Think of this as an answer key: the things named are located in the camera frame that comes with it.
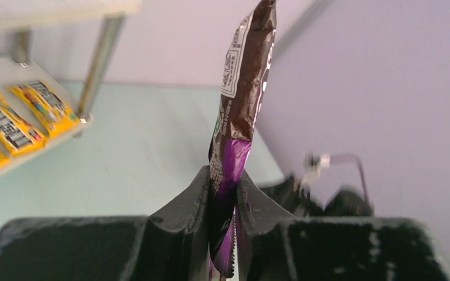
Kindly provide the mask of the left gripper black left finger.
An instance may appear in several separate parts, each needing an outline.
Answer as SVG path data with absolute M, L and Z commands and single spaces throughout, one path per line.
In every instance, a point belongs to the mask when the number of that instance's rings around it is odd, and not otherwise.
M 35 217 L 0 228 L 0 280 L 207 280 L 203 166 L 150 216 Z

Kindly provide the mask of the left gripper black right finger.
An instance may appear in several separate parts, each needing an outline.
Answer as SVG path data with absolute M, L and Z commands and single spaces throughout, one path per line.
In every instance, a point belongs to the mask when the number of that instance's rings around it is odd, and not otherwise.
M 408 218 L 296 217 L 247 173 L 237 187 L 240 280 L 449 280 L 429 229 Z

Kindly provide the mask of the yellow M&M bag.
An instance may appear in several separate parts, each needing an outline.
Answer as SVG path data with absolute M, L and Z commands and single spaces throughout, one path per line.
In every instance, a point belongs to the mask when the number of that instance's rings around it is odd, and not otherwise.
M 45 147 L 46 137 L 23 119 L 0 93 L 0 142 L 12 157 L 33 153 Z
M 81 123 L 72 107 L 43 81 L 12 85 L 8 89 L 31 110 L 51 139 Z

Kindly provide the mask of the purple M&M bag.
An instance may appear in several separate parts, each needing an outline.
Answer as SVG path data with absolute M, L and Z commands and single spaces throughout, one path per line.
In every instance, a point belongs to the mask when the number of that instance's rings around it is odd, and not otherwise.
M 214 268 L 226 279 L 234 275 L 237 186 L 267 87 L 276 29 L 276 1 L 260 1 L 239 23 L 224 62 L 219 111 L 209 148 L 209 253 Z

